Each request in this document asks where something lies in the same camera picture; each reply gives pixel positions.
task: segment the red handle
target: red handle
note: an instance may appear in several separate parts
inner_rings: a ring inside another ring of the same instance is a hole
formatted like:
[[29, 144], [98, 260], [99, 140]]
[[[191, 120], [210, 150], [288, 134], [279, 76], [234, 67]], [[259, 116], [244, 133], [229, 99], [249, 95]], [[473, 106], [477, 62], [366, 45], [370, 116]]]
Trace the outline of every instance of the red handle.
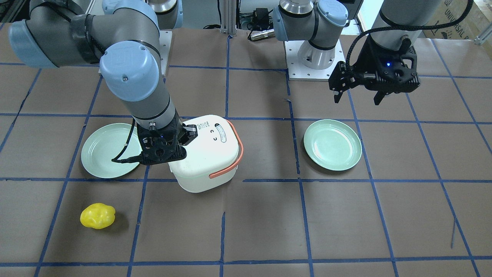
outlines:
[[234, 134], [236, 135], [236, 138], [238, 139], [238, 143], [239, 143], [239, 147], [241, 148], [240, 149], [241, 152], [239, 153], [239, 157], [237, 158], [237, 160], [233, 164], [229, 165], [228, 167], [226, 167], [220, 171], [217, 171], [215, 173], [211, 173], [209, 175], [210, 179], [213, 179], [215, 177], [219, 177], [219, 176], [224, 175], [224, 174], [228, 173], [229, 171], [233, 170], [239, 164], [239, 162], [243, 159], [243, 154], [244, 154], [243, 142], [239, 138], [238, 132], [236, 132], [236, 128], [234, 128], [234, 125], [232, 125], [232, 123], [229, 120], [227, 120], [227, 122], [229, 122], [229, 125], [231, 125], [232, 131], [234, 131]]

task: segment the round plate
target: round plate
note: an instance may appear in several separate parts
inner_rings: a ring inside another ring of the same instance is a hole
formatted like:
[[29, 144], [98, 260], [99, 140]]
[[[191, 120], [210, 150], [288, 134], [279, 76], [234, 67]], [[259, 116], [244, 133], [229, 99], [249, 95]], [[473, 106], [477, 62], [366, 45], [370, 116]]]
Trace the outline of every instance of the round plate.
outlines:
[[334, 171], [353, 167], [362, 154], [361, 141], [354, 130], [332, 119], [311, 124], [304, 133], [304, 147], [315, 163]]
[[[110, 124], [89, 136], [80, 156], [87, 172], [99, 178], [116, 178], [127, 174], [139, 165], [139, 163], [118, 164], [111, 161], [123, 149], [130, 127], [131, 125], [126, 123]], [[137, 128], [134, 127], [128, 147], [120, 159], [137, 156], [141, 151]]]

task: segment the blue plastic cover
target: blue plastic cover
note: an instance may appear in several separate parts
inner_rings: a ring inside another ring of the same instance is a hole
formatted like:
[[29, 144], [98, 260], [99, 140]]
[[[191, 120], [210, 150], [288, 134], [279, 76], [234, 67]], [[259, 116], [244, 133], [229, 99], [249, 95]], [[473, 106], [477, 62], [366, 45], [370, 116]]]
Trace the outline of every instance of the blue plastic cover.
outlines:
[[12, 23], [8, 30], [8, 40], [15, 55], [27, 66], [33, 68], [56, 68], [37, 45], [26, 25], [26, 20]]
[[176, 18], [176, 24], [173, 29], [181, 28], [181, 26], [183, 26], [183, 3], [181, 0], [178, 0], [177, 5], [178, 6], [176, 8], [178, 8], [178, 17]]
[[129, 8], [141, 12], [152, 20], [159, 30], [159, 24], [157, 23], [157, 15], [154, 10], [145, 2], [140, 0], [103, 0], [102, 10], [104, 14], [113, 14], [117, 9]]
[[318, 10], [321, 15], [334, 25], [344, 27], [348, 19], [347, 8], [337, 0], [320, 0]]
[[160, 80], [154, 57], [145, 46], [135, 41], [111, 45], [101, 57], [99, 67], [111, 92], [128, 102], [147, 98]]
[[277, 38], [277, 40], [289, 41], [289, 39], [287, 38], [287, 31], [285, 30], [285, 25], [283, 23], [282, 14], [280, 13], [278, 7], [274, 8], [273, 21], [274, 21], [275, 37]]

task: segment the white plastic container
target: white plastic container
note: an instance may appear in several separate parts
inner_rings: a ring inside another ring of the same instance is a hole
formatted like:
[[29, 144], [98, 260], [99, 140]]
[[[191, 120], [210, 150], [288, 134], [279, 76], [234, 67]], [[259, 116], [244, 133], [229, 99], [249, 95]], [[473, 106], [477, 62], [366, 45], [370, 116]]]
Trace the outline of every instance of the white plastic container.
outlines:
[[198, 137], [184, 146], [185, 159], [169, 163], [180, 186], [192, 193], [220, 186], [234, 176], [243, 157], [243, 144], [232, 123], [217, 115], [190, 119]]

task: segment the yellow object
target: yellow object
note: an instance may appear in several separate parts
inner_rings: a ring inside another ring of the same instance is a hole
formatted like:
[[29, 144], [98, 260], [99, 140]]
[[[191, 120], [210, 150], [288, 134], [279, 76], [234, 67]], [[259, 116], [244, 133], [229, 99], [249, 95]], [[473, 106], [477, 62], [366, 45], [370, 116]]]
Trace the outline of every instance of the yellow object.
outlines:
[[115, 222], [116, 210], [103, 203], [94, 203], [80, 214], [80, 223], [94, 229], [106, 228]]

